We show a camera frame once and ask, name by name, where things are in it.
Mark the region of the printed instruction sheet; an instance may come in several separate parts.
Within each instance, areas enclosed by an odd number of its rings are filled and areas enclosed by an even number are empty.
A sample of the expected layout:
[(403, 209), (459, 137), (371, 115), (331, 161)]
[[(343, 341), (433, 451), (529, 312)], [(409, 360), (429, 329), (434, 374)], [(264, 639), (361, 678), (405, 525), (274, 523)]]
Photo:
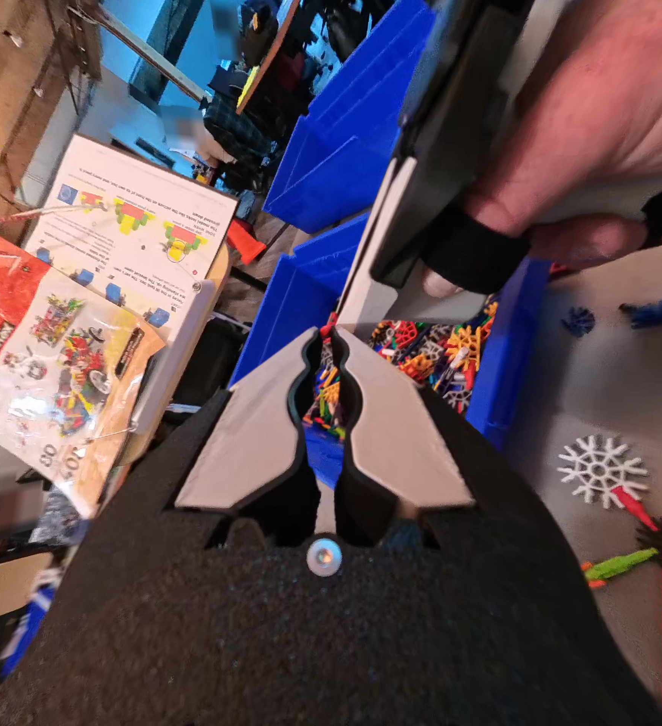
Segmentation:
[(24, 248), (172, 343), (238, 200), (76, 133)]

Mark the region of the star toy rod model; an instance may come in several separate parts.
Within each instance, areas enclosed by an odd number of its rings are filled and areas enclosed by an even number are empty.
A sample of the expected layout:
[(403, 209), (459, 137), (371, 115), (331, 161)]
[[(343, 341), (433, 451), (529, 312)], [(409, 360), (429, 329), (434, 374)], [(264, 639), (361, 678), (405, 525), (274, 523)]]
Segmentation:
[(589, 588), (601, 589), (636, 567), (655, 562), (661, 569), (662, 607), (662, 517), (653, 516), (644, 505), (649, 486), (643, 479), (649, 471), (641, 458), (627, 458), (628, 452), (629, 446), (614, 438), (578, 438), (559, 455), (564, 465), (557, 471), (562, 484), (576, 484), (573, 496), (580, 496), (586, 504), (599, 503), (605, 510), (624, 511), (637, 522), (634, 551), (580, 564)]

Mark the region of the clear toy parts bag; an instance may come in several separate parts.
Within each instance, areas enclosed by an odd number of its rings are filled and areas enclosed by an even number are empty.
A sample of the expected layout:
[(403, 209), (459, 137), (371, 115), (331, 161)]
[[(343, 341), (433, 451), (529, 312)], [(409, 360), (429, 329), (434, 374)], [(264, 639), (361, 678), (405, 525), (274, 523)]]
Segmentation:
[(147, 364), (143, 319), (0, 237), (0, 446), (93, 518)]

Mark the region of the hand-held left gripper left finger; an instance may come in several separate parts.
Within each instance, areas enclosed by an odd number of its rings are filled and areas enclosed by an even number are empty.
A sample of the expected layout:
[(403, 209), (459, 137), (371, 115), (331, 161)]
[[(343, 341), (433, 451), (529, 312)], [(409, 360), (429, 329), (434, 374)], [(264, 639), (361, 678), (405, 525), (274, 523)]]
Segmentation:
[(204, 546), (227, 546), (248, 525), (261, 546), (303, 546), (314, 536), (320, 492), (302, 414), (323, 342), (310, 327), (230, 387), (173, 501), (216, 518)]

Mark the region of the small blue toy connector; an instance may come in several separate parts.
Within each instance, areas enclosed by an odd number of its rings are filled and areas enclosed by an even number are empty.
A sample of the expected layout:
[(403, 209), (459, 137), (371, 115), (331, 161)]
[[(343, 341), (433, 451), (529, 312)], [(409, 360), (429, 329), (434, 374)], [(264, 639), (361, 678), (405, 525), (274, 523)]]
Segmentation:
[(630, 327), (633, 330), (662, 326), (662, 300), (642, 305), (620, 304), (618, 309), (628, 316)]
[(594, 329), (596, 318), (589, 308), (572, 307), (561, 319), (561, 324), (574, 338), (581, 339)]

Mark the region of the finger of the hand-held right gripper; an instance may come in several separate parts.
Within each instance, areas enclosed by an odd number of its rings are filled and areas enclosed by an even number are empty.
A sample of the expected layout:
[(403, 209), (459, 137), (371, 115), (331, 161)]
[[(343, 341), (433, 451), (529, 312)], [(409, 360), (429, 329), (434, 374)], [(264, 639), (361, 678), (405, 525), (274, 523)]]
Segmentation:
[(417, 168), (417, 161), (393, 159), (393, 181), (369, 236), (366, 254), (353, 279), (353, 285), (338, 313), (336, 324), (354, 336), (370, 336), (376, 325), (385, 320), (397, 301), (400, 289), (383, 281), (382, 273), (372, 272), (374, 264), (387, 247), (388, 236), (398, 208)]
[(335, 313), (341, 313), (341, 311), (343, 310), (343, 306), (347, 299), (347, 295), (349, 294), (351, 287), (353, 285), (353, 279), (354, 279), (355, 273), (357, 272), (358, 267), (359, 267), (360, 263), (362, 262), (363, 257), (366, 254), (366, 246), (369, 241), (369, 236), (373, 231), (374, 225), (377, 221), (377, 218), (378, 218), (380, 211), (383, 207), (383, 204), (386, 200), (386, 196), (388, 195), (388, 191), (390, 189), (390, 185), (392, 184), (392, 181), (393, 181), (393, 159), (390, 160), (389, 166), (384, 173), (384, 177), (382, 179), (378, 193), (375, 197), (374, 203), (372, 204), (371, 211), (369, 212), (369, 216), (368, 216), (368, 219), (364, 226), (364, 229), (363, 229), (363, 232), (361, 235), (361, 239), (358, 243), (358, 247), (355, 252), (353, 263), (351, 264), (350, 271), (348, 273), (346, 282), (344, 284), (343, 293), (340, 296), (340, 298), (336, 304)]

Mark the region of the pile of colourful toy pieces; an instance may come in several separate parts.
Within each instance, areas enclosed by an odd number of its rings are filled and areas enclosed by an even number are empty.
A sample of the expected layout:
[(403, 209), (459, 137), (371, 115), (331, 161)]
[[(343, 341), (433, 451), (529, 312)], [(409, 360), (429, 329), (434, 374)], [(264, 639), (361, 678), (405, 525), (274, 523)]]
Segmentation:
[[(491, 295), (480, 313), (461, 324), (382, 320), (366, 345), (418, 387), (432, 391), (466, 417), (498, 308), (499, 296)], [(302, 422), (307, 429), (344, 441), (347, 418), (340, 404), (340, 385), (330, 338), (323, 342), (313, 404)]]

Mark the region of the person's right hand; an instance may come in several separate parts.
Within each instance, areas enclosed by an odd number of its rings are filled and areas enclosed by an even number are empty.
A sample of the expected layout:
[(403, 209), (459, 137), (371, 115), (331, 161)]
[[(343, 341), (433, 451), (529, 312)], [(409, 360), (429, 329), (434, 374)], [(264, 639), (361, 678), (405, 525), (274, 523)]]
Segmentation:
[(610, 214), (533, 225), (587, 183), (662, 176), (662, 2), (573, 2), (517, 95), (519, 123), (463, 196), (464, 212), (532, 257), (600, 267), (644, 247)]

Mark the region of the blue plastic bin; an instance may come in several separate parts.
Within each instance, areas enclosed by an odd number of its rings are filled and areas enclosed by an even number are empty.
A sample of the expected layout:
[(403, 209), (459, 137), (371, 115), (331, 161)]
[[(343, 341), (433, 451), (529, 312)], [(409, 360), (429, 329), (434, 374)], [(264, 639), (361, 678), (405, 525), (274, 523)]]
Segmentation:
[[(361, 239), (364, 213), (281, 255), (231, 378), (237, 383), (309, 327), (329, 319)], [(499, 296), (466, 419), (503, 451), (527, 374), (551, 264), (525, 261)]]
[(311, 234), (372, 205), (434, 23), (426, 2), (391, 6), (299, 117), (265, 213)]

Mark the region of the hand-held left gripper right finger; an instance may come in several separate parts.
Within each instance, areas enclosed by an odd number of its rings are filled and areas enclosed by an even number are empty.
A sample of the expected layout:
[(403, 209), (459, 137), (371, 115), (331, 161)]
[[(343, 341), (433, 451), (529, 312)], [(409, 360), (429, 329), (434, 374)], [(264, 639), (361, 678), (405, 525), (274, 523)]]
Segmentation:
[(451, 408), (434, 413), (434, 395), (343, 327), (331, 342), (346, 415), (337, 535), (351, 546), (376, 546), (396, 521), (474, 507), (444, 437), (459, 422)]

